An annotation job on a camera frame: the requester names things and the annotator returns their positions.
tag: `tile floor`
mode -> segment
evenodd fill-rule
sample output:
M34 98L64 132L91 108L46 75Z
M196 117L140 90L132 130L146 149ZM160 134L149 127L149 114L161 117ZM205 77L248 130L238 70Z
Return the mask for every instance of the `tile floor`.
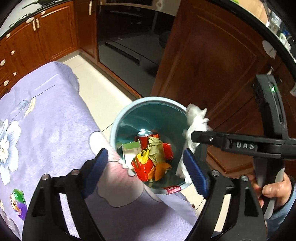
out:
M70 56L70 59L60 61L68 65L77 76L80 84L80 96L85 101L98 127L109 141L112 123L118 113L132 102L123 90L111 83L104 74L94 68L80 55ZM200 214L205 199L199 195L194 185L181 191L191 204L195 205L197 214ZM230 197L225 195L222 211L219 216L215 231L221 231L225 222Z

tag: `crumpled tissue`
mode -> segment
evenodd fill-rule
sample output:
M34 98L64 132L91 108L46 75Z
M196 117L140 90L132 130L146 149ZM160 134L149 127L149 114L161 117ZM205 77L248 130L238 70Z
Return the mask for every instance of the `crumpled tissue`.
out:
M183 133L184 137L186 138L183 151L189 148L192 151L192 153L195 153L195 149L199 145L199 143L194 143L191 140L192 132L212 130L207 124L209 119L205 118L206 113L207 113L206 108L201 110L198 106L194 104L189 104L188 107L186 108L187 124L189 125L189 128L187 131L184 130L184 133ZM178 164L176 176L185 179L186 183L192 183L189 173L183 163L183 155L181 156L180 162Z

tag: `red soda can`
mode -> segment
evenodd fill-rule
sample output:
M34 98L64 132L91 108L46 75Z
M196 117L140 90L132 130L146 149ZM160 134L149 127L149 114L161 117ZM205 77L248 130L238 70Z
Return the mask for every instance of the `red soda can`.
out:
M148 137L152 136L153 133L152 131L148 131L148 130L140 130L137 134L137 138L139 140L139 142L141 143L141 149L144 150L145 148L148 147Z

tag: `light blue trash bin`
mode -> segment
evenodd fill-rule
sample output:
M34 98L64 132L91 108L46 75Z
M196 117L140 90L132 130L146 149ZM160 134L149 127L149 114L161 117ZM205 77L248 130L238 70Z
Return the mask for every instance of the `light blue trash bin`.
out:
M111 129L110 144L123 157L122 149L119 147L124 143L133 142L141 129L157 132L162 142L171 144L174 153L170 163L172 169L161 180L145 184L156 194L168 194L168 187L176 187L173 190L188 187L190 183L186 184L175 175L185 143L183 130L188 129L186 108L163 97L138 99L125 107L116 117Z

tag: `sleeve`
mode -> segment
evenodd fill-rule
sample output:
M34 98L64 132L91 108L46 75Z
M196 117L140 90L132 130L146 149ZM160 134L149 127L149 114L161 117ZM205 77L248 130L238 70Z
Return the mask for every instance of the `sleeve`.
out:
M292 192L291 192L289 200L287 201L287 203L284 206L280 207L276 212L274 212L272 214L272 216L269 219L266 220L267 230L268 230L268 234L267 234L268 238L270 238L272 236L272 234L279 228L279 226L284 221L284 219L288 215L292 205L295 202L295 199L296 199L295 180L292 177L290 177L290 180L291 180L291 184L292 184Z

